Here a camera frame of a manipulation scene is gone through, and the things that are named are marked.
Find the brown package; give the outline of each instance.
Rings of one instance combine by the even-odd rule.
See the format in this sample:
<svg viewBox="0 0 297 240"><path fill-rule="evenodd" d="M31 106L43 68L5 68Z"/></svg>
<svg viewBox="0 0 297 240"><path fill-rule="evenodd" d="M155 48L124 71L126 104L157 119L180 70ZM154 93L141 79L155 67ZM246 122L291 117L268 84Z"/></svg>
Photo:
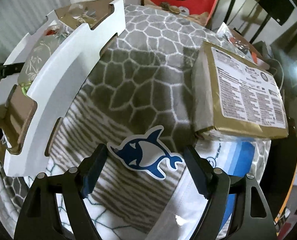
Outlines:
<svg viewBox="0 0 297 240"><path fill-rule="evenodd" d="M194 129L207 140L285 138L288 127L273 76L204 42L193 66Z"/></svg>

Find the dolphin sticker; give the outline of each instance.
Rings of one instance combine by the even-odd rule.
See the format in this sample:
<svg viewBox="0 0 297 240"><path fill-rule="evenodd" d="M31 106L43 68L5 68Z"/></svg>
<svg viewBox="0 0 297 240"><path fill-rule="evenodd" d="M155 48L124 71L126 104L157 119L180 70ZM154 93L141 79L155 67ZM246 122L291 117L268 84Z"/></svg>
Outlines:
<svg viewBox="0 0 297 240"><path fill-rule="evenodd" d="M107 143L107 148L123 165L132 171L145 171L153 178L163 180L165 173L159 167L166 159L167 167L177 170L177 163L183 163L178 153L171 153L164 143L159 140L164 127L155 126L144 135L131 135L122 141L120 146Z"/></svg>

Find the gray blanket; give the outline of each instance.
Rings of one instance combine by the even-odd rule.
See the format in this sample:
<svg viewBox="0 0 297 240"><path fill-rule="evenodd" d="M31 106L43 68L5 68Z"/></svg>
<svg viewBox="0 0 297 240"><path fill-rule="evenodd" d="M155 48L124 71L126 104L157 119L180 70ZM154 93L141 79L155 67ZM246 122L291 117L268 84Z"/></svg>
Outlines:
<svg viewBox="0 0 297 240"><path fill-rule="evenodd" d="M48 175L63 173L91 155L99 143L119 145L133 134L163 125L161 141L181 153L194 145L191 129L191 68L203 41L209 41L244 57L232 44L213 32L168 12L127 6L126 30L94 67L71 105L52 146ZM259 151L252 169L261 177L267 152ZM185 165L170 172L161 164L166 179L131 171L109 157L95 190L85 203L97 228L111 230L112 237L143 239L172 196ZM34 178L25 178L30 186ZM66 211L58 198L63 225ZM115 218L119 223L108 222Z"/></svg>

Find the metal rod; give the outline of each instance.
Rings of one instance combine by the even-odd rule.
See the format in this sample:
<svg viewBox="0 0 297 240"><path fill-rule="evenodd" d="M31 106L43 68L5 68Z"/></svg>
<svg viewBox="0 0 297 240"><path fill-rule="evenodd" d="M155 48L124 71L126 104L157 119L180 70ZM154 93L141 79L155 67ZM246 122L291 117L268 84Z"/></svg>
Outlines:
<svg viewBox="0 0 297 240"><path fill-rule="evenodd" d="M258 28L257 32L254 34L253 38L250 40L250 44L253 44L253 42L256 40L258 35L261 33L261 31L264 29L265 25L268 23L268 21L271 19L271 16L268 14L266 15L264 21L262 22L261 26Z"/></svg>
<svg viewBox="0 0 297 240"><path fill-rule="evenodd" d="M225 18L224 18L224 23L226 24L228 19L229 19L229 16L231 15L231 12L232 12L232 9L233 9L233 6L235 4L235 1L236 0L231 0L230 4L229 4L229 7L228 7L228 10L226 12L226 15L225 15Z"/></svg>

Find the light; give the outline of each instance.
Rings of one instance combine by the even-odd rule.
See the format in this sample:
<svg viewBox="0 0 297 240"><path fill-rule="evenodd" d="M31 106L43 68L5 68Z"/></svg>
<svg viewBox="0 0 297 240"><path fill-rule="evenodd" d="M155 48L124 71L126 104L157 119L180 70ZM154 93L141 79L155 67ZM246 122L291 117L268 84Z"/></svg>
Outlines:
<svg viewBox="0 0 297 240"><path fill-rule="evenodd" d="M178 215L175 215L175 219L176 219L176 223L181 227L183 226L185 223L187 223L187 221L184 218L181 218Z"/></svg>

